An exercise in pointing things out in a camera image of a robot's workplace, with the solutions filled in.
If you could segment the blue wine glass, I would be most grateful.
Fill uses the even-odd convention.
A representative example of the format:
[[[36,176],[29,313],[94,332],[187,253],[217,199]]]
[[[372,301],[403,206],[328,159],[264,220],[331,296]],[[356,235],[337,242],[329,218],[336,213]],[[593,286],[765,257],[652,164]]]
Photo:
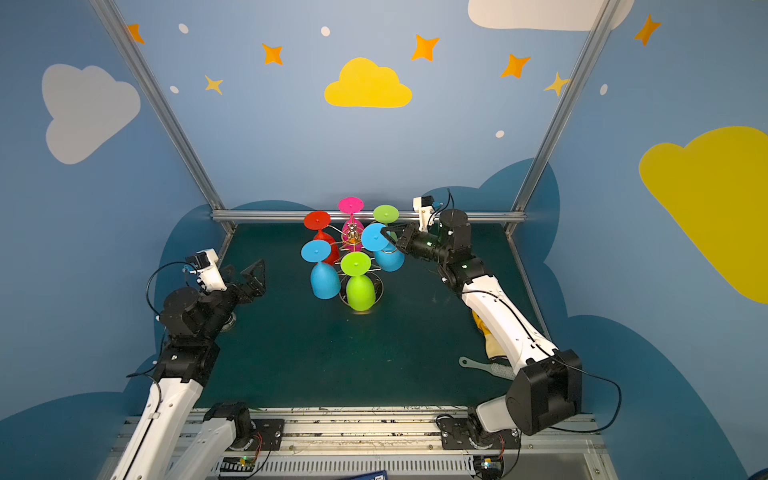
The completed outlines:
[[[362,246],[374,254],[374,259],[382,271],[394,272],[403,266],[405,255],[392,243],[393,238],[382,231],[383,228],[384,225],[380,223],[366,226],[361,236]]]
[[[325,263],[331,252],[331,245],[325,240],[309,241],[301,249],[301,257],[314,264],[310,273],[310,284],[314,296],[321,300],[332,299],[341,290],[341,281],[336,269]]]

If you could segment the green wine glass front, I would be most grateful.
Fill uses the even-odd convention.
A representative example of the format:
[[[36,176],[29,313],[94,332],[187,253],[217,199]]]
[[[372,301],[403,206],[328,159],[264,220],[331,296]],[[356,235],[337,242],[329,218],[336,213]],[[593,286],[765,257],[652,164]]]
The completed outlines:
[[[341,261],[341,269],[348,278],[347,303],[358,312],[369,310],[376,300],[373,281],[367,276],[370,268],[370,257],[363,252],[349,253]]]

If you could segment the green wine glass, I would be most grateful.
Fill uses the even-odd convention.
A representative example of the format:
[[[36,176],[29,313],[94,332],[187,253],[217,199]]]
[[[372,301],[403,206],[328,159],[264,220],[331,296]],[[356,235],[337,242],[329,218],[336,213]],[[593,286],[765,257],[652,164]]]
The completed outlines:
[[[347,303],[358,312],[369,310],[376,300],[373,281],[367,276],[370,268],[370,257],[363,252],[349,253],[341,261],[341,269],[348,278]]]
[[[397,238],[395,232],[388,230],[388,226],[396,222],[400,217],[400,212],[396,207],[388,204],[379,205],[373,210],[373,217],[376,223],[382,225],[382,232],[393,239]]]

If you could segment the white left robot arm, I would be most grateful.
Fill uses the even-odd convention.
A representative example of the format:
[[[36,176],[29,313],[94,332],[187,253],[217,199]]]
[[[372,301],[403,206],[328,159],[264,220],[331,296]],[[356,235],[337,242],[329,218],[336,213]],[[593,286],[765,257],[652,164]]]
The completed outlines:
[[[172,458],[194,405],[208,384],[220,348],[218,335],[232,322],[235,309],[266,292],[266,264],[254,262],[239,275],[218,269],[215,251],[204,250],[181,261],[196,275],[194,287],[173,291],[157,311],[167,339],[154,367],[146,406],[112,472],[114,479],[205,479],[228,450],[259,448],[248,407],[223,402],[211,407],[193,443]]]

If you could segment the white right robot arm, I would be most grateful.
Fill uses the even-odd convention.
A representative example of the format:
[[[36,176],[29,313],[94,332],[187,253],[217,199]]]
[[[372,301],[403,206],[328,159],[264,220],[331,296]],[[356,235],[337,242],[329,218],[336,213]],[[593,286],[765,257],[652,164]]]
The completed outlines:
[[[438,234],[409,222],[386,226],[382,235],[398,251],[435,262],[443,283],[477,314],[510,362],[514,379],[507,393],[475,408],[484,432],[517,429],[532,436],[582,411],[580,357],[543,336],[506,295],[472,251],[465,212],[443,211]]]

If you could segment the green wine glass back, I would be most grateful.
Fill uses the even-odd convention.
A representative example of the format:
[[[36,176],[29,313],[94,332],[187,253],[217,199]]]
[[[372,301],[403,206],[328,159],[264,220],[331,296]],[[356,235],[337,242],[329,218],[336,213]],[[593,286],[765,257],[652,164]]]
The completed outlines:
[[[388,230],[388,226],[396,222],[400,217],[400,212],[396,207],[388,204],[379,205],[373,210],[373,217],[376,223],[382,225],[382,232],[393,239],[397,238],[395,232]]]

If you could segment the pink wine glass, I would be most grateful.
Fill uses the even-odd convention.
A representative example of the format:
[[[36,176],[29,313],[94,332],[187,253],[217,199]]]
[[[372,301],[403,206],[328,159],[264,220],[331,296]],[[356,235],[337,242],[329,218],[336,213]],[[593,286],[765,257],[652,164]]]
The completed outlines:
[[[361,212],[364,202],[357,197],[347,197],[339,201],[339,211],[348,216],[341,229],[341,240],[343,247],[348,252],[359,252],[362,250],[362,233],[364,227],[357,219],[356,214]]]

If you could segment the red wine glass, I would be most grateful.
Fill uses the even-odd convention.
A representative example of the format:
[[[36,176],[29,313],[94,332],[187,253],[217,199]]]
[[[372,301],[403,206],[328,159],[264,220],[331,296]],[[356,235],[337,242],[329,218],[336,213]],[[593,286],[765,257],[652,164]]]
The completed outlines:
[[[331,247],[329,256],[324,263],[334,265],[340,258],[340,252],[336,240],[325,229],[331,225],[331,216],[326,211],[312,211],[308,213],[303,220],[304,226],[315,232],[314,240],[323,240]]]

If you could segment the yellow black work glove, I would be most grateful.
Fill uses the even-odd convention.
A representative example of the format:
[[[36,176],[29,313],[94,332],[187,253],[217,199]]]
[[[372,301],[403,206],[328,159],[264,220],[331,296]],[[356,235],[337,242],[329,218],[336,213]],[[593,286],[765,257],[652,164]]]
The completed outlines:
[[[493,334],[485,325],[485,323],[482,321],[482,319],[477,315],[477,313],[474,310],[471,311],[471,315],[477,329],[479,330],[479,332],[482,334],[484,338],[485,351],[488,359],[491,360],[492,362],[507,361],[508,357],[504,352],[502,346],[493,336]]]

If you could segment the grey cleaning brush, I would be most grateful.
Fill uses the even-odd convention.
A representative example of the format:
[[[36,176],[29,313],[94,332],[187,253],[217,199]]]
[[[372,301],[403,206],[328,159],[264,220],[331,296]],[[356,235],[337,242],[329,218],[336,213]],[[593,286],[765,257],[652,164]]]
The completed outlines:
[[[511,366],[498,363],[481,363],[465,356],[460,357],[458,363],[462,368],[483,371],[502,379],[513,380],[516,376]]]

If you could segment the aluminium frame back rail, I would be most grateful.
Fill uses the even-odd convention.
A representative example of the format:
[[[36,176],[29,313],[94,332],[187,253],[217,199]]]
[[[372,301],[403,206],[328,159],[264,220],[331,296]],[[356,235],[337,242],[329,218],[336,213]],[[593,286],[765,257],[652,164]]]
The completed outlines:
[[[213,210],[211,218],[217,222],[241,223],[302,223],[305,216],[312,210]],[[465,212],[470,222],[476,223],[522,223],[526,220],[524,212]],[[332,222],[342,222],[348,218],[347,214],[340,211],[330,211]],[[373,220],[372,211],[363,211],[355,214],[355,217],[369,221]],[[415,221],[418,219],[416,212],[404,212],[400,214],[400,220]]]

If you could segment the aluminium frame right post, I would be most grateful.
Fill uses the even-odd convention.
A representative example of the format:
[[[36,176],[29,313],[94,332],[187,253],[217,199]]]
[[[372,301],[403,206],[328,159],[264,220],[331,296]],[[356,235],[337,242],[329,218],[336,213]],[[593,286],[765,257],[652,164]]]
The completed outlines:
[[[526,219],[527,206],[613,30],[612,24],[614,18],[618,16],[621,4],[622,1],[619,0],[604,1],[598,10],[596,20],[571,72],[570,82],[566,85],[565,92],[560,95],[543,141],[515,197],[511,208],[515,219],[505,224],[505,234],[508,240],[512,240],[516,226]]]

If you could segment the aluminium frame post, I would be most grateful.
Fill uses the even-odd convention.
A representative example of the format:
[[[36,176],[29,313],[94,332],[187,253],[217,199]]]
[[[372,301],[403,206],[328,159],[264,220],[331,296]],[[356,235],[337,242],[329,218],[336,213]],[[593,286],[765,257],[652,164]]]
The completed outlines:
[[[596,20],[571,72],[570,82],[566,85],[565,92],[560,95],[543,141],[515,197],[511,208],[515,219],[505,224],[505,234],[508,240],[512,240],[516,226],[526,219],[527,206],[613,30],[612,24],[614,18],[618,16],[621,4],[622,1],[619,0],[604,1],[598,10]]]
[[[139,44],[130,34],[128,25],[125,23],[116,2],[91,0],[90,4],[130,72],[141,87],[142,92],[209,207],[213,212],[225,210],[226,207],[221,197],[213,186],[181,123],[174,114],[149,64],[142,55]]]

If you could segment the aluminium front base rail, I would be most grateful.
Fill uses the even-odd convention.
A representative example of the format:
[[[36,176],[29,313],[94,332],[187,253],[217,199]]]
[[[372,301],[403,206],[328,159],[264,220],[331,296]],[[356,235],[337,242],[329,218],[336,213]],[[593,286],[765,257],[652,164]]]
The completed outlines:
[[[613,479],[592,419],[525,435],[461,406],[246,410],[128,418],[104,479]]]

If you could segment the aluminium frame left post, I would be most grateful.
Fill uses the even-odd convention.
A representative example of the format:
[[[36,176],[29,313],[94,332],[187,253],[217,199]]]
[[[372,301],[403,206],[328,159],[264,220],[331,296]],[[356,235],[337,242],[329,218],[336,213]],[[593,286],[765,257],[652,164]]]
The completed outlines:
[[[139,44],[130,34],[128,25],[125,23],[116,2],[91,0],[90,4],[130,72],[141,87],[142,92],[209,207],[213,212],[225,210],[226,207],[221,197],[213,186],[181,123],[174,114],[149,64],[142,55]]]

